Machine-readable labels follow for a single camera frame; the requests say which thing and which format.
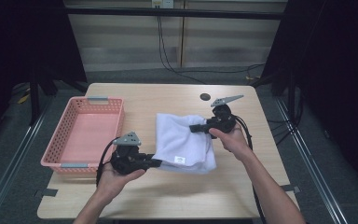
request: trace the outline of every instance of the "white cloth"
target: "white cloth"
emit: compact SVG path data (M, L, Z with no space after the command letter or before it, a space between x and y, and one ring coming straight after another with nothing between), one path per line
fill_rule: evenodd
M161 170L179 173L207 174L216 168L211 135L192 133L189 125L205 124L198 115L178 117L157 114L156 154Z

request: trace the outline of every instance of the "human arm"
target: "human arm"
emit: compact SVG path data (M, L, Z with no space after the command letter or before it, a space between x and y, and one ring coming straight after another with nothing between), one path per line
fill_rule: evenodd
M244 165L268 224L305 223L297 206L275 182L264 165L249 148L239 124L236 124L231 133L222 133L214 128L210 129L209 132L220 138L224 148L232 152L235 158Z
M124 186L144 174L145 170L137 170L129 175L120 175L113 169L112 164L108 162L103 167L103 174L98 188L77 215L74 223L96 223L103 209L118 196Z

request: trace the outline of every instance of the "wall outlet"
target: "wall outlet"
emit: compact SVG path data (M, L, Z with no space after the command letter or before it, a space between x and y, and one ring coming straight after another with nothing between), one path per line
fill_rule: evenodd
M173 0L162 0L163 8L173 8Z
M162 0L152 0L152 8L162 8Z

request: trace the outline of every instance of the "forearm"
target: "forearm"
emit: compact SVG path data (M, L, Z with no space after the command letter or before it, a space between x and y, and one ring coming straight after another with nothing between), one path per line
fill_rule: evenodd
M263 208L268 224L305 223L296 205L270 176L250 149L241 159Z
M75 224L90 224L96 223L101 212L105 208L106 203L103 201L101 196L97 193L94 193L86 205L83 207L77 218L75 219Z

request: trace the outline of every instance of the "pink plastic basket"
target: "pink plastic basket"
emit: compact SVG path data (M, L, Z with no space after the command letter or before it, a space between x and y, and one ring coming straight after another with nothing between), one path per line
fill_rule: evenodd
M73 97L51 137L41 164L60 174L95 173L103 150L121 135L123 100ZM108 160L114 147L110 147Z

